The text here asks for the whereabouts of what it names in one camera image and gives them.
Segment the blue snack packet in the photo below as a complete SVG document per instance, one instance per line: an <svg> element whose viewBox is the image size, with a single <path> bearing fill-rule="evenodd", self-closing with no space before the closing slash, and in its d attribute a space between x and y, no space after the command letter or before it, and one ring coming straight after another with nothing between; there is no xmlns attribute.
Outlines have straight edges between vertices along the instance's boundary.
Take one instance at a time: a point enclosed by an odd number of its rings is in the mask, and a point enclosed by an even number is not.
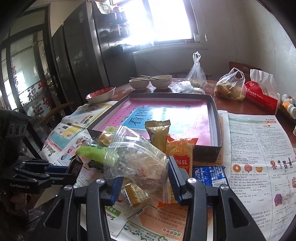
<svg viewBox="0 0 296 241"><path fill-rule="evenodd" d="M222 184L229 185L224 169L224 166L193 166L193 178L206 186L219 187Z"/></svg>

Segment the green snack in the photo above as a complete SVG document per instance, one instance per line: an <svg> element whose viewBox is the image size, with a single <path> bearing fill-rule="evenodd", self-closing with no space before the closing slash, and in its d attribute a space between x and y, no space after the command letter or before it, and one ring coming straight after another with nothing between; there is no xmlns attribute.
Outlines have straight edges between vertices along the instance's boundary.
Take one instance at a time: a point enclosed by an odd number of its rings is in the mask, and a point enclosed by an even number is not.
<svg viewBox="0 0 296 241"><path fill-rule="evenodd" d="M107 164L109 166L113 166L115 164L115 160L105 160L107 151L107 147L101 147L98 145L87 145L79 147L76 150L75 154L86 157L100 164Z"/></svg>

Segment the orange snack packet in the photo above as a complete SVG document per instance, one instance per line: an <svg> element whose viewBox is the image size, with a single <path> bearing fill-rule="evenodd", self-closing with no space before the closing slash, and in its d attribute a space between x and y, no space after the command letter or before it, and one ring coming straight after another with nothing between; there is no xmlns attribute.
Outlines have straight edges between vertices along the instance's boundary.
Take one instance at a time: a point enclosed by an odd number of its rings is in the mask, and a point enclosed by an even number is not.
<svg viewBox="0 0 296 241"><path fill-rule="evenodd" d="M173 156L179 168L187 171L189 177L193 172L193 151L198 138L174 139L170 135L167 137L166 155Z"/></svg>

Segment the clear bag with round cake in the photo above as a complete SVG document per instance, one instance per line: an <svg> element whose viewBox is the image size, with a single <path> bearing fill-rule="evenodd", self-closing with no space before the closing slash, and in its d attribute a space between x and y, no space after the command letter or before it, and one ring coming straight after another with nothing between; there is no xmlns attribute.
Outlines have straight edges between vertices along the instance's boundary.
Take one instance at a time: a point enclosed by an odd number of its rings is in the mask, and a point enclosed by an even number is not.
<svg viewBox="0 0 296 241"><path fill-rule="evenodd" d="M149 196L170 203L168 158L127 126L118 126L104 157L104 177L125 177Z"/></svg>

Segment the gold yellow snack packet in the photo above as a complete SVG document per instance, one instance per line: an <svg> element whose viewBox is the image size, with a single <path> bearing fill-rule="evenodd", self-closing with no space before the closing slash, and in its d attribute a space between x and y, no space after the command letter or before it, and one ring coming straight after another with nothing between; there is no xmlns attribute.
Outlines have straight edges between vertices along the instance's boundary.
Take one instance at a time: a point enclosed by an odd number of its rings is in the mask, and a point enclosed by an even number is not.
<svg viewBox="0 0 296 241"><path fill-rule="evenodd" d="M146 121L145 129L149 134L149 139L152 145L158 148L163 153L167 149L167 137L169 134L171 122L170 120L165 121Z"/></svg>

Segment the yellow wafer snack clear wrap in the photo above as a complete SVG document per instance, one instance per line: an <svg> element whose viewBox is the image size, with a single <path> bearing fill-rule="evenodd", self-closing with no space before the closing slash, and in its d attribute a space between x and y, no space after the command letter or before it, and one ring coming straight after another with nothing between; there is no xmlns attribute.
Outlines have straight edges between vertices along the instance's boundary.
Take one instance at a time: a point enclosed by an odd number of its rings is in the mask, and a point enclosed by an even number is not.
<svg viewBox="0 0 296 241"><path fill-rule="evenodd" d="M124 186L121 193L134 209L144 207L149 202L148 194L133 183Z"/></svg>

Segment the front orange newspaper sheet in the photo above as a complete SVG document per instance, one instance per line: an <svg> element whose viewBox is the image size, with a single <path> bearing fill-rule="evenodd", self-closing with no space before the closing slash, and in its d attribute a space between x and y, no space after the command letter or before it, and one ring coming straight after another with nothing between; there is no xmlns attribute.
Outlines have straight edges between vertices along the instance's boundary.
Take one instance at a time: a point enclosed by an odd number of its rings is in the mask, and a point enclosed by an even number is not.
<svg viewBox="0 0 296 241"><path fill-rule="evenodd" d="M153 201L133 209L123 195L114 206L105 208L112 240L182 240L188 214L187 206Z"/></svg>

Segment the left newspaper sheet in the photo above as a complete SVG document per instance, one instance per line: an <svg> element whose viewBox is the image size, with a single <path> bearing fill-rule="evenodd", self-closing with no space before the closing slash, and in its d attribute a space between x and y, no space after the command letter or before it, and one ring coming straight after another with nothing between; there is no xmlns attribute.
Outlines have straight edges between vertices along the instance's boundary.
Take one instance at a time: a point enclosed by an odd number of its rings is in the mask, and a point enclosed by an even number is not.
<svg viewBox="0 0 296 241"><path fill-rule="evenodd" d="M85 104L64 117L46 138L40 152L42 159L58 166L69 165L79 147L92 143L88 131L91 124L115 104L116 101Z"/></svg>

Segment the grey cardboard box lid tray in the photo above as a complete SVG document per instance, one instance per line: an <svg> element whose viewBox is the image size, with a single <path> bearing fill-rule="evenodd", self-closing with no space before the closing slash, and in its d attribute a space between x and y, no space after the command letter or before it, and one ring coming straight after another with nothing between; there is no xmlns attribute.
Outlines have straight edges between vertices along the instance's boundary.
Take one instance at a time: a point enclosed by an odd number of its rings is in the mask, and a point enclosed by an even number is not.
<svg viewBox="0 0 296 241"><path fill-rule="evenodd" d="M191 93L131 93L116 102L88 127L126 126L149 138L152 126L166 126L175 140L194 138L193 160L215 162L222 148L220 121L214 99Z"/></svg>

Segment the right newspaper sheet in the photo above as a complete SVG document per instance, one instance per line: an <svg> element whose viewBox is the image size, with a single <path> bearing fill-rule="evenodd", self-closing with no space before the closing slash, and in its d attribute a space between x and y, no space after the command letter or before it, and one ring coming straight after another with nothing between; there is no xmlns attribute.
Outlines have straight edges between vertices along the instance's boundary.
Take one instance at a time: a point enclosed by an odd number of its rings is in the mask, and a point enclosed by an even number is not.
<svg viewBox="0 0 296 241"><path fill-rule="evenodd" d="M280 240L295 216L295 152L273 115L220 110L225 174L266 240Z"/></svg>

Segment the red rimmed white bowl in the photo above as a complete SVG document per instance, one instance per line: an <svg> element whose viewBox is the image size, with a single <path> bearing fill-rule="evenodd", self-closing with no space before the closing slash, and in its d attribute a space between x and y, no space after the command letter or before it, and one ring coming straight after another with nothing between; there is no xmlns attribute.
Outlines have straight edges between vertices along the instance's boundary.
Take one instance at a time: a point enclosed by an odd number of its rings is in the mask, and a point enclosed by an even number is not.
<svg viewBox="0 0 296 241"><path fill-rule="evenodd" d="M88 94L85 99L90 104L107 102L113 97L115 89L115 86L105 87Z"/></svg>

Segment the crumpled clear plastic wrap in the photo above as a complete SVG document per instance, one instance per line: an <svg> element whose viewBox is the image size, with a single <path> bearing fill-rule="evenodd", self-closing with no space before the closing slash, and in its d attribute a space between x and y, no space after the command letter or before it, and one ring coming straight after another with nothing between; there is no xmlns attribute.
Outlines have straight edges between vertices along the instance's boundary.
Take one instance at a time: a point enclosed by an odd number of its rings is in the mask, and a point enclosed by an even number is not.
<svg viewBox="0 0 296 241"><path fill-rule="evenodd" d="M172 82L169 88L176 93L205 94L202 88L193 87L190 81Z"/></svg>

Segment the dark refrigerator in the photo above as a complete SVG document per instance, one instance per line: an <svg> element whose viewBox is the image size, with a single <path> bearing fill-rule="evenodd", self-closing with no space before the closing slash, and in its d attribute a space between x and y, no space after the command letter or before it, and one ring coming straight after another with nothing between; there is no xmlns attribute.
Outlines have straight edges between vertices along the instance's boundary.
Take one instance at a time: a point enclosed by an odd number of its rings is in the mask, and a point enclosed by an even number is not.
<svg viewBox="0 0 296 241"><path fill-rule="evenodd" d="M55 65L62 92L72 111L85 104L86 96L108 87L94 19L92 1L52 4L51 20Z"/></svg>

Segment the white bowl left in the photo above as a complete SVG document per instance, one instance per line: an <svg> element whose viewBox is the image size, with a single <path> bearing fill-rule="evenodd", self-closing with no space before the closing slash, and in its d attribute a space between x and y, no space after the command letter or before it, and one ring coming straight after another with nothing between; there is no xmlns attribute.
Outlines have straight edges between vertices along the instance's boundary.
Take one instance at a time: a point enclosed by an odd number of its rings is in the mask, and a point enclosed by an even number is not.
<svg viewBox="0 0 296 241"><path fill-rule="evenodd" d="M129 81L130 86L135 90L144 90L148 87L149 83L150 81L143 81L137 79Z"/></svg>

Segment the plastic bag of pastries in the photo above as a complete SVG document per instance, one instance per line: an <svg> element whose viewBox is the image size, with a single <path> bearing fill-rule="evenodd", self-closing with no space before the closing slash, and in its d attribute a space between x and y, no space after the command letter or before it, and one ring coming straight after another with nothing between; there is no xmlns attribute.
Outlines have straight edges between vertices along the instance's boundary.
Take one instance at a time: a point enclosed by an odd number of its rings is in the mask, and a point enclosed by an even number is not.
<svg viewBox="0 0 296 241"><path fill-rule="evenodd" d="M214 95L225 99L242 101L245 98L244 85L244 73L234 67L219 79L214 89Z"/></svg>

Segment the white bowl right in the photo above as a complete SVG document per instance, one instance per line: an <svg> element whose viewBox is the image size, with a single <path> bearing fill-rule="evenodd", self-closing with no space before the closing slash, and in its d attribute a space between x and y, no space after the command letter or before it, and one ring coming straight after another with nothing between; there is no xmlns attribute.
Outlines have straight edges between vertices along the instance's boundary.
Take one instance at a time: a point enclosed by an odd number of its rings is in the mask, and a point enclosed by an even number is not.
<svg viewBox="0 0 296 241"><path fill-rule="evenodd" d="M155 87L156 89L167 89L172 82L172 76L171 75L153 76L150 79L150 82L152 86Z"/></svg>

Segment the tied clear plastic bag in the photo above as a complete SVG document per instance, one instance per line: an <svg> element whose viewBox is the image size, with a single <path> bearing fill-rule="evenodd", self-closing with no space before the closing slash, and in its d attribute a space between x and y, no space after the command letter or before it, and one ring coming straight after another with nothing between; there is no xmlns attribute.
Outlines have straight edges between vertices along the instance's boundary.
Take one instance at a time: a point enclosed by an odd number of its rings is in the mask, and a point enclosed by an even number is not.
<svg viewBox="0 0 296 241"><path fill-rule="evenodd" d="M196 88L204 88L207 85L206 75L201 68L200 59L201 55L198 51L193 53L194 64L185 78L186 81L189 81Z"/></svg>

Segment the chopstick on right bowl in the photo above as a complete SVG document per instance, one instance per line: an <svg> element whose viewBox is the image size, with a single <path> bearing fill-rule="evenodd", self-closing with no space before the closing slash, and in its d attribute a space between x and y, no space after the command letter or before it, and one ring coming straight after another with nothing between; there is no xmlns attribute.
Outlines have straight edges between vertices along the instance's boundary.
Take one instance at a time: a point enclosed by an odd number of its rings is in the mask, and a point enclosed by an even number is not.
<svg viewBox="0 0 296 241"><path fill-rule="evenodd" d="M147 75L140 75L141 77L146 77L146 78L150 78L150 79L159 79L157 77L153 77L153 76L147 76Z"/></svg>

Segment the chopstick on bowl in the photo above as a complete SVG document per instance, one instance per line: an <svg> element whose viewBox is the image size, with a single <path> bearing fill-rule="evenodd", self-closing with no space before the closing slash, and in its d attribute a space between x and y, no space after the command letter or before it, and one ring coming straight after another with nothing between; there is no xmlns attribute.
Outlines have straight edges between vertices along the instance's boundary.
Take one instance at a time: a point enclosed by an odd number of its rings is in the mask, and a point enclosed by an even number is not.
<svg viewBox="0 0 296 241"><path fill-rule="evenodd" d="M153 76L147 76L147 75L140 75L141 77L146 77L146 78L150 78L150 79L159 79L157 77L153 77Z"/></svg>
<svg viewBox="0 0 296 241"><path fill-rule="evenodd" d="M137 79L137 80L143 80L143 81L150 81L150 79L149 78L140 78L140 77L131 77L130 78L130 80L135 80L135 79Z"/></svg>

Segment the chopstick on left bowl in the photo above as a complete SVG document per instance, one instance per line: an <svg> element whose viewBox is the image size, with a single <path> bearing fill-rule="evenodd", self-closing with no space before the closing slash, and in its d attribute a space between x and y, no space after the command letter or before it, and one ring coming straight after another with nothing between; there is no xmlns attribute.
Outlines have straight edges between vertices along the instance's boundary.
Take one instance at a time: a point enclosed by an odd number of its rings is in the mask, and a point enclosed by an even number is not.
<svg viewBox="0 0 296 241"><path fill-rule="evenodd" d="M150 81L150 79L149 78L140 78L140 77L131 77L130 78L130 80L135 80L135 79L137 79L137 80L143 80L143 81Z"/></svg>

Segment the red tissue pack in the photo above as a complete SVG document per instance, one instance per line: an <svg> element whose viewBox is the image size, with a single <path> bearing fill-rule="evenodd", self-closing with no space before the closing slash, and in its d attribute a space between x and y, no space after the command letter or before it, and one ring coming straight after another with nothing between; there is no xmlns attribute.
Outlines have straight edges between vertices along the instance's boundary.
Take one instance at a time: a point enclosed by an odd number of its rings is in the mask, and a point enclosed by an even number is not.
<svg viewBox="0 0 296 241"><path fill-rule="evenodd" d="M257 69L250 70L250 81L245 82L245 99L256 104L268 114L276 115L280 94L274 76Z"/></svg>

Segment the white orange pill bottle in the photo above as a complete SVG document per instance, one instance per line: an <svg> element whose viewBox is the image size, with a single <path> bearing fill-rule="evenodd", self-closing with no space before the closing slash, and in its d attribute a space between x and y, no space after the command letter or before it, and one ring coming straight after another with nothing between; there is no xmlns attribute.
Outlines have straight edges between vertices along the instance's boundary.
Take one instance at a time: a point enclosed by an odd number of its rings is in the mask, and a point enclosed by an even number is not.
<svg viewBox="0 0 296 241"><path fill-rule="evenodd" d="M288 112L291 118L296 119L296 107L288 101L282 103L283 108Z"/></svg>

